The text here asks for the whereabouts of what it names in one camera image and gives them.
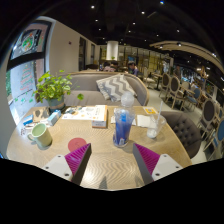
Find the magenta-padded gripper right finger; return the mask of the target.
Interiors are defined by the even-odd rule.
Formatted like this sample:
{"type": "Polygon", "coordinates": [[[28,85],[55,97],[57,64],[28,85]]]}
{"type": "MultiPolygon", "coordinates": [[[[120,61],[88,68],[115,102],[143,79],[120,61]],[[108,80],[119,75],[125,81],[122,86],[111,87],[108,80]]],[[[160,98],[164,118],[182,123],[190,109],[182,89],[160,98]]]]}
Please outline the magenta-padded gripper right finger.
{"type": "Polygon", "coordinates": [[[168,154],[159,155],[137,143],[133,144],[133,154],[145,185],[182,169],[168,154]]]}

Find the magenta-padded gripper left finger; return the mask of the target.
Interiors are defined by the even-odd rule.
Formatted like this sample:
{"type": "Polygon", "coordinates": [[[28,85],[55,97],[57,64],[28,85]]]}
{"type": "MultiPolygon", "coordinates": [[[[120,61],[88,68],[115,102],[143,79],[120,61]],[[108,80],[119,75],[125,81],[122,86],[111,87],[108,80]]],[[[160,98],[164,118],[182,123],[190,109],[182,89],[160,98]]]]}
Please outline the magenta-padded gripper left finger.
{"type": "Polygon", "coordinates": [[[56,155],[43,166],[43,170],[79,185],[91,156],[91,144],[88,143],[67,155],[56,155]]]}

